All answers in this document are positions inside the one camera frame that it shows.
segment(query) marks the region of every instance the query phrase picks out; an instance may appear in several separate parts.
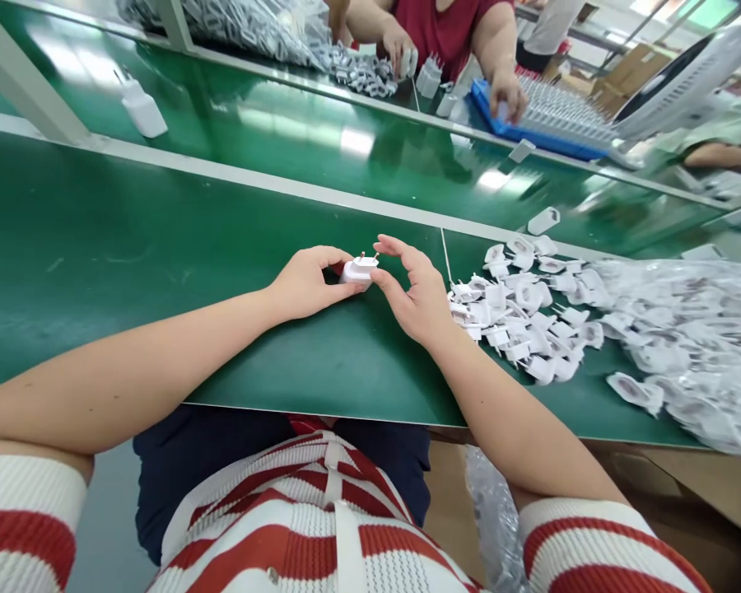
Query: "hand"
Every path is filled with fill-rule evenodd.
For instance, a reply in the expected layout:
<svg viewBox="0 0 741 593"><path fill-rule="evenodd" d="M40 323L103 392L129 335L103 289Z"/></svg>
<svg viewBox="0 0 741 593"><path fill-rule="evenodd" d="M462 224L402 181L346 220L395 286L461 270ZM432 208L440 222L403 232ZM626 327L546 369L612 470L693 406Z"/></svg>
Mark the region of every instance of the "hand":
<svg viewBox="0 0 741 593"><path fill-rule="evenodd" d="M517 124L527 110L529 99L521 90L519 79L515 73L508 67L505 68L505 72L497 73L495 71L492 74L492 88L488 95L489 108L494 117L496 117L500 109L500 101L504 101L508 104L508 117L506 121Z"/></svg>
<svg viewBox="0 0 741 593"><path fill-rule="evenodd" d="M409 33L395 20L394 16L390 16L388 24L384 28L384 34L382 35L381 42L384 44L384 49L389 54L389 60L393 64L393 72L395 77L400 77L401 74L401 62L403 61L403 52L408 49L410 52L415 51L416 47L412 42L412 38L409 37Z"/></svg>
<svg viewBox="0 0 741 593"><path fill-rule="evenodd" d="M375 269L370 278L384 292L395 319L410 338L429 348L460 329L450 314L445 281L427 255L387 235L379 235L379 242L373 248L399 257L409 272L412 287L408 292L386 270Z"/></svg>
<svg viewBox="0 0 741 593"><path fill-rule="evenodd" d="M283 321L302 319L361 292L361 284L327 284L321 270L336 273L353 257L337 247L319 245L297 251L267 288L269 300Z"/></svg>

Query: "dark blue pants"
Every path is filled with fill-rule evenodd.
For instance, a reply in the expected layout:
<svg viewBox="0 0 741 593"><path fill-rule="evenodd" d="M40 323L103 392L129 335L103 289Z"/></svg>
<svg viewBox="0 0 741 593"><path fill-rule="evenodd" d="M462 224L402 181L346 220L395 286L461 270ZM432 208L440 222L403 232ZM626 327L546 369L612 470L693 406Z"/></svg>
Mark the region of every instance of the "dark blue pants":
<svg viewBox="0 0 741 593"><path fill-rule="evenodd" d="M339 419L333 432L383 469L422 527L431 494L431 437L422 426ZM140 457L137 538L158 566L162 537L181 500L218 470L268 449L296 434L280 413L181 405L170 416L134 437Z"/></svg>

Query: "striped shirt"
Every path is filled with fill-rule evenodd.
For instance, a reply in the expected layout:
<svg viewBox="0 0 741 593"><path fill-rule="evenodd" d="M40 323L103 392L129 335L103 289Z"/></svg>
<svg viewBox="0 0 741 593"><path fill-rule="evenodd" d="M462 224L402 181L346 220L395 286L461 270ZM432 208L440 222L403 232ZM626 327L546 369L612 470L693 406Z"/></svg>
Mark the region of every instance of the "striped shirt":
<svg viewBox="0 0 741 593"><path fill-rule="evenodd" d="M0 591L63 591L86 485L74 469L0 455ZM555 498L520 517L533 593L710 593L616 502ZM482 591L419 530L387 475L331 432L236 461L180 503L149 591Z"/></svg>

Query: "cardboard box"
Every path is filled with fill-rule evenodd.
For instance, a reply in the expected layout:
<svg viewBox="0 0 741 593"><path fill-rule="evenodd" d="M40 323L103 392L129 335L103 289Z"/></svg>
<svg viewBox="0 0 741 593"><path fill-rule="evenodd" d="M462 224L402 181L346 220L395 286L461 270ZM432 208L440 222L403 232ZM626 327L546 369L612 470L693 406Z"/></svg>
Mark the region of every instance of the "cardboard box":
<svg viewBox="0 0 741 593"><path fill-rule="evenodd" d="M639 44L623 56L604 80L623 95L633 96L672 60L673 56L661 48Z"/></svg>
<svg viewBox="0 0 741 593"><path fill-rule="evenodd" d="M590 93L590 102L608 117L617 115L618 111L628 102L628 99L627 95L607 83L603 78L596 80Z"/></svg>
<svg viewBox="0 0 741 593"><path fill-rule="evenodd" d="M585 77L571 72L571 74L564 74L560 79L565 86L578 91L582 96L590 96L593 92L593 82L587 80Z"/></svg>
<svg viewBox="0 0 741 593"><path fill-rule="evenodd" d="M656 535L715 593L741 593L741 458L623 443L588 445Z"/></svg>
<svg viewBox="0 0 741 593"><path fill-rule="evenodd" d="M432 441L428 457L431 471L426 473L426 484L431 491L431 506L424 531L464 572L485 583L480 536L475 525L472 496L467 489L464 446Z"/></svg>

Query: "blue tray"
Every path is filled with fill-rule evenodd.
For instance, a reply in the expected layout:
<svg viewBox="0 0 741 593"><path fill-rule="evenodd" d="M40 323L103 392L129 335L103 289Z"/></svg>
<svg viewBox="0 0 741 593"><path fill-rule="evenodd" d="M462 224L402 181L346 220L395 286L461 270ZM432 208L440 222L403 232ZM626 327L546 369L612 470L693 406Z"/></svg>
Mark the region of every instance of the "blue tray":
<svg viewBox="0 0 741 593"><path fill-rule="evenodd" d="M521 140L529 140L538 148L548 150L550 152L556 152L565 156L571 156L580 161L594 161L596 159L607 156L608 151L602 151L598 148L592 148L584 144L578 144L565 138L558 138L551 134L542 132L534 132L527 128L520 128L506 124L501 119L493 118L492 112L488 108L488 98L486 97L486 89L488 83L481 78L476 79L472 83L472 98L475 101L475 105L483 114L483 118L486 120L489 128L492 129L495 135L514 142Z"/></svg>

